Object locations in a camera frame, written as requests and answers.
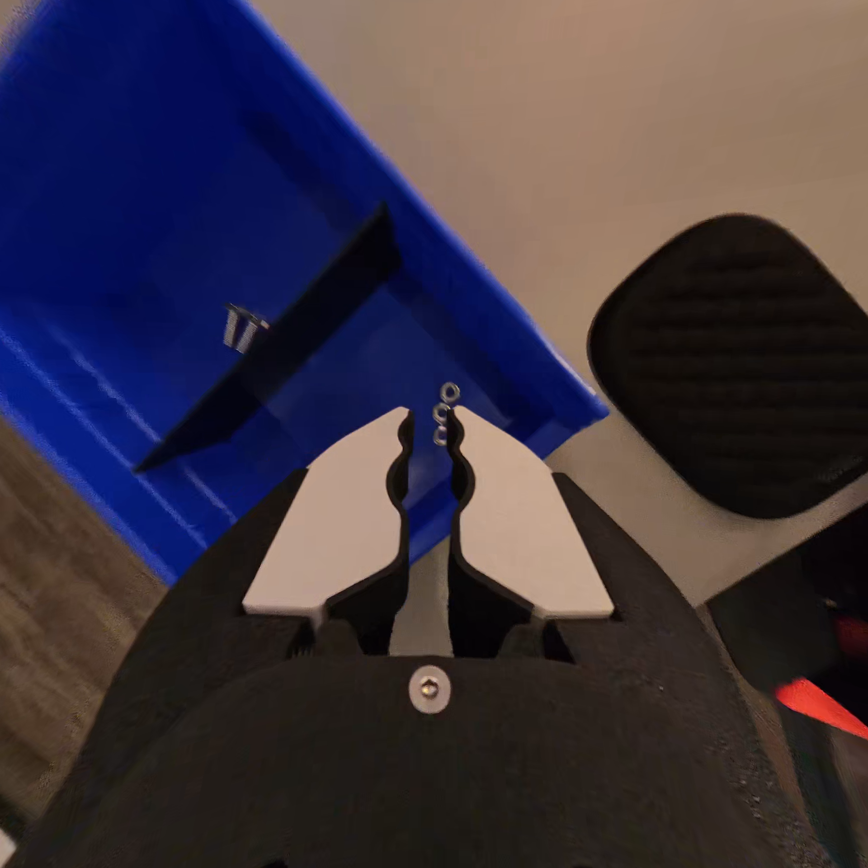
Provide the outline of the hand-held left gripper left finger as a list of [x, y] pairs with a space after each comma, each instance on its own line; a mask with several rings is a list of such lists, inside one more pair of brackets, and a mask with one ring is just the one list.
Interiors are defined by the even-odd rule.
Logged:
[[406, 457], [399, 406], [344, 436], [307, 467], [242, 601], [247, 614], [325, 618], [329, 602], [398, 558], [403, 496], [387, 486]]

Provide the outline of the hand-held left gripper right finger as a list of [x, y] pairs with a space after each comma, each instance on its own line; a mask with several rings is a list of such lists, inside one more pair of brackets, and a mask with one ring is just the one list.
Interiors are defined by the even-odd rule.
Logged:
[[455, 564], [541, 619], [608, 619], [614, 603], [544, 461], [465, 406], [448, 433]]

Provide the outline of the blue bin with black divider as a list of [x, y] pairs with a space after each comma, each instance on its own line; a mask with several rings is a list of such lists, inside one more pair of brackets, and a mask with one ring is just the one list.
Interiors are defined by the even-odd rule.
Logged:
[[[171, 585], [290, 472], [414, 414], [410, 557], [450, 529], [443, 383], [540, 458], [607, 408], [246, 2], [40, 2], [2, 64], [2, 413]], [[233, 438], [134, 469], [380, 202], [402, 265]]]

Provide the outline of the black bin divider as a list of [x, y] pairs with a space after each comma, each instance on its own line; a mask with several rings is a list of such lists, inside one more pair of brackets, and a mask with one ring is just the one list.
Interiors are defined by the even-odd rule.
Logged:
[[315, 280], [210, 387], [134, 473], [227, 442], [294, 377], [402, 265], [380, 202]]

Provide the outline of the dark object with red stripe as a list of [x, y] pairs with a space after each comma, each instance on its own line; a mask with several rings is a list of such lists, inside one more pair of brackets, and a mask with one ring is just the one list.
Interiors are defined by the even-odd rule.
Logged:
[[836, 866], [866, 866], [866, 795], [849, 797], [834, 737], [866, 748], [867, 508], [708, 602], [743, 679], [774, 701], [807, 817]]

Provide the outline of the black textured wrist pad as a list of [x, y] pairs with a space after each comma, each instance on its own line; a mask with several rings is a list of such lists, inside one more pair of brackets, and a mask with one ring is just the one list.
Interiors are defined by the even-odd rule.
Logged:
[[613, 290], [590, 327], [613, 406], [688, 486], [756, 519], [866, 476], [866, 311], [783, 226], [690, 226]]

